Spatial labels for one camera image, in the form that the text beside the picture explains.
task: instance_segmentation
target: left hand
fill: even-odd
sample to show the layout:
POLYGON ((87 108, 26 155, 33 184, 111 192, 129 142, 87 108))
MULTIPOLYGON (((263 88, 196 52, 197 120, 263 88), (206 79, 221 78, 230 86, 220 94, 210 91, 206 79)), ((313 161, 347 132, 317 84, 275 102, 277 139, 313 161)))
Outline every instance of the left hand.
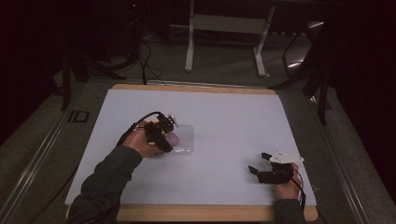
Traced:
POLYGON ((143 129, 146 124, 148 123, 144 120, 140 122, 137 126, 140 128, 131 132, 121 144, 122 146, 133 148, 139 152, 143 158, 153 153, 163 153, 163 151, 161 151, 155 145, 150 145, 148 143, 146 131, 143 129))

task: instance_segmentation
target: wooden table edge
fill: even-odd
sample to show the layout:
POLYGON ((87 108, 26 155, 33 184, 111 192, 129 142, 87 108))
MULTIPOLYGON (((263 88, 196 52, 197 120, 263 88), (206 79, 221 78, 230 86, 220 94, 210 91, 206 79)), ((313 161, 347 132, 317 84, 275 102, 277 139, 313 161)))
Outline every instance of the wooden table edge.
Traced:
POLYGON ((212 93, 238 93, 238 94, 267 94, 276 95, 272 90, 228 88, 228 87, 193 87, 193 86, 157 86, 157 85, 131 85, 116 84, 113 90, 138 90, 138 91, 192 91, 212 93))
MULTIPOLYGON (((317 208, 306 206, 304 217, 306 221, 316 220, 317 208)), ((261 222, 274 220, 274 208, 257 205, 122 205, 118 220, 261 222)))

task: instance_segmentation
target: dark background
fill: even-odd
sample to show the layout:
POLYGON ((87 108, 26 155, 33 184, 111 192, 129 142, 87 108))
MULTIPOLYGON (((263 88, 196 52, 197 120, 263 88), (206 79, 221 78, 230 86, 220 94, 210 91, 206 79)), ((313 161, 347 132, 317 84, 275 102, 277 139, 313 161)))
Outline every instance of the dark background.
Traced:
MULTIPOLYGON (((125 32, 127 17, 122 5, 107 7, 106 1, 97 2, 104 5, 99 4, 96 11, 92 1, 2 2, 0 144, 56 90, 52 77, 61 69, 65 40, 103 61, 108 60, 108 54, 124 55, 137 50, 135 36, 125 32), (98 20, 95 13, 103 13, 101 18, 105 19, 98 20), (108 25, 107 21, 119 22, 120 26, 108 25), (120 44, 123 48, 114 44, 120 43, 121 38, 125 41, 120 44)), ((160 29, 164 36, 169 34, 166 27, 169 22, 187 24, 188 1, 150 2, 152 6, 158 4, 151 11, 150 24, 160 29)), ((352 7, 332 18, 333 26, 327 30, 327 38, 323 38, 317 47, 324 51, 337 49, 337 57, 332 62, 331 85, 336 88, 342 106, 389 194, 396 201, 393 167, 396 158, 393 93, 396 83, 396 4, 394 1, 368 0, 348 3, 352 7)), ((216 10, 220 14, 260 17, 259 7, 256 8, 258 11, 245 11, 240 1, 204 1, 197 9, 209 14, 216 10)), ((134 16, 144 18, 137 11, 134 16)), ((320 63, 320 60, 318 58, 313 63, 320 63)))

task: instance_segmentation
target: gray sleeve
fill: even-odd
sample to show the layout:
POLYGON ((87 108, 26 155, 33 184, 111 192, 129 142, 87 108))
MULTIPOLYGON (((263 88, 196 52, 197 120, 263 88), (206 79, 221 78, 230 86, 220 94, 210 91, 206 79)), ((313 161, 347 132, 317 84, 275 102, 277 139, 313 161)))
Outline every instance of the gray sleeve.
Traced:
POLYGON ((305 224, 300 203, 294 199, 283 199, 274 203, 275 224, 305 224))
POLYGON ((94 223, 117 223, 120 196, 141 161, 136 150, 115 147, 82 183, 81 193, 70 207, 67 223, 85 223, 96 217, 100 221, 94 223))

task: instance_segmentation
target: white paper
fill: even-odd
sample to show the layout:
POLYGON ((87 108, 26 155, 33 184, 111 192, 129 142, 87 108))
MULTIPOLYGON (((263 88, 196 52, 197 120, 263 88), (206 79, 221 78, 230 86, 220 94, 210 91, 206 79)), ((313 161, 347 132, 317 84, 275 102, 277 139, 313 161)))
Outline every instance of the white paper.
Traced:
MULTIPOLYGON (((66 204, 131 124, 153 111, 193 127, 193 153, 144 159, 122 193, 123 204, 272 205, 274 186, 259 184, 248 166, 270 171, 262 152, 299 155, 276 95, 109 90, 66 204)), ((297 164, 306 204, 316 205, 304 165, 297 164)))

